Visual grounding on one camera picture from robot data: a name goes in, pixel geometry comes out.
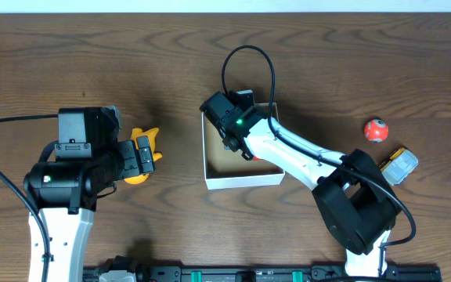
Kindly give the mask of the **yellow grey toy dump truck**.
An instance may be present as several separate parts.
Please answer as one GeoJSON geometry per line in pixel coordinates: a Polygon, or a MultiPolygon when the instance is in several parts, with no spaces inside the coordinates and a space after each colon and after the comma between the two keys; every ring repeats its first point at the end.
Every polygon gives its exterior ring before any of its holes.
{"type": "Polygon", "coordinates": [[[418,158],[405,147],[392,152],[380,165],[383,177],[391,186],[397,186],[418,166],[418,158]]]}

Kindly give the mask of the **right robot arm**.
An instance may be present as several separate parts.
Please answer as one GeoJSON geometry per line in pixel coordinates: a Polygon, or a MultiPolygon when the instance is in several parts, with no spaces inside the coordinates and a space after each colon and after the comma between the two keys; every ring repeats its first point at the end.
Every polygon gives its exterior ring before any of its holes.
{"type": "Polygon", "coordinates": [[[216,92],[200,106],[223,143],[248,161],[268,161],[312,192],[331,235],[346,250],[345,274],[381,277],[385,248],[401,206],[370,155],[324,149],[285,129],[272,107],[216,92]]]}

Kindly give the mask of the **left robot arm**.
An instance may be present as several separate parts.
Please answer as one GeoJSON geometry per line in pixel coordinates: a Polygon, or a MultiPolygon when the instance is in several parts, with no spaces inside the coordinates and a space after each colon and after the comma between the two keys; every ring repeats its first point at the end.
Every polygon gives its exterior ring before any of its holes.
{"type": "Polygon", "coordinates": [[[143,183],[161,158],[158,128],[132,130],[118,140],[116,107],[62,108],[58,139],[41,153],[24,178],[38,214],[30,216],[31,281],[80,281],[94,213],[104,189],[123,180],[143,183]]]}

